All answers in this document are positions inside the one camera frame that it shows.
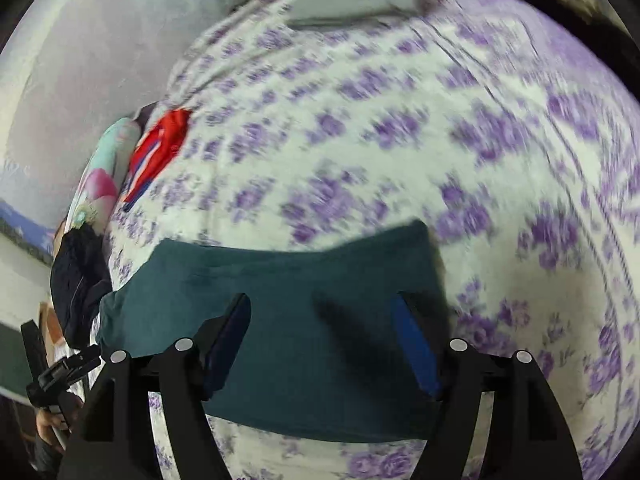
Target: teal cloth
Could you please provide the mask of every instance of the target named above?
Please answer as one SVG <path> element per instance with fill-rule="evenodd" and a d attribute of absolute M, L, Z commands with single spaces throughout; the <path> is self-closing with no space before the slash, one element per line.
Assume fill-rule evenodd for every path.
<path fill-rule="evenodd" d="M 421 222 L 315 253 L 163 240 L 102 300 L 97 340 L 106 352 L 161 352 L 245 292 L 251 325 L 207 413 L 316 440 L 427 439 L 438 405 L 418 390 L 396 341 L 390 306 L 400 290 L 429 294 L 425 314 L 447 330 Z"/>

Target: floral bedsheet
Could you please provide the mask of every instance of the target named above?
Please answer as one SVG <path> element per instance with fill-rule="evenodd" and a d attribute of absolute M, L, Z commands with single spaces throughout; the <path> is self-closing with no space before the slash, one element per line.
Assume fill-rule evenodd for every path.
<path fill-rule="evenodd" d="M 305 251 L 421 218 L 454 333 L 533 353 L 598 478 L 639 420 L 638 102 L 519 0 L 441 0 L 423 18 L 325 32 L 287 28 L 292 1 L 253 0 L 174 67 L 150 123 L 189 107 L 190 131 L 132 211 L 116 206 L 114 288 L 165 237 Z M 178 478 L 158 395 L 150 406 L 162 471 Z M 424 447 L 209 421 L 234 478 L 404 479 Z"/>

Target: red cloth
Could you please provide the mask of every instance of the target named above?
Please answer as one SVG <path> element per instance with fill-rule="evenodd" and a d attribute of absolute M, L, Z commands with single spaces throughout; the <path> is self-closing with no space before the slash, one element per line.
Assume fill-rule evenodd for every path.
<path fill-rule="evenodd" d="M 158 124 L 146 134 L 145 139 L 136 148 L 129 161 L 129 171 L 141 171 L 139 175 L 131 177 L 131 187 L 125 202 L 131 202 L 140 195 L 140 190 L 148 184 L 173 160 L 182 146 L 189 129 L 190 110 L 178 108 L 169 110 L 158 121 Z"/>

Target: blue trim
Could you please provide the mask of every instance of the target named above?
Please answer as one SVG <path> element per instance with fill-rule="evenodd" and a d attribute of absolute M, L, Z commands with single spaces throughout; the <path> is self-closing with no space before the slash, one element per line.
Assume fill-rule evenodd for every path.
<path fill-rule="evenodd" d="M 53 254 L 53 235 L 55 229 L 49 229 L 22 216 L 4 200 L 0 200 L 0 218 L 7 222 L 29 245 L 39 248 L 47 254 Z"/>
<path fill-rule="evenodd" d="M 393 300 L 392 311 L 398 342 L 414 371 L 418 386 L 431 397 L 437 397 L 442 385 L 438 380 L 436 355 L 399 294 Z"/>

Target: human hand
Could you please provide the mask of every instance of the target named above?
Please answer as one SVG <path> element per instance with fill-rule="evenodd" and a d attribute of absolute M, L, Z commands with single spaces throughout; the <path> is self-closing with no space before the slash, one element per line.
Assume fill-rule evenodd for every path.
<path fill-rule="evenodd" d="M 49 444 L 57 452 L 60 452 L 60 453 L 62 453 L 64 450 L 60 446 L 60 443 L 58 441 L 58 438 L 56 437 L 56 434 L 53 431 L 53 428 L 57 428 L 58 430 L 61 430 L 61 431 L 70 430 L 70 425 L 76 421 L 76 418 L 78 418 L 78 413 L 80 411 L 80 408 L 82 408 L 82 399 L 80 399 L 80 397 L 75 396 L 73 394 L 70 394 L 70 395 L 73 396 L 73 400 L 76 404 L 76 407 L 74 408 L 72 413 L 69 415 L 71 420 L 68 420 L 67 424 L 63 422 L 62 415 L 60 414 L 54 415 L 48 410 L 39 409 L 38 413 L 36 414 L 36 428 L 38 430 L 38 435 L 44 442 Z"/>

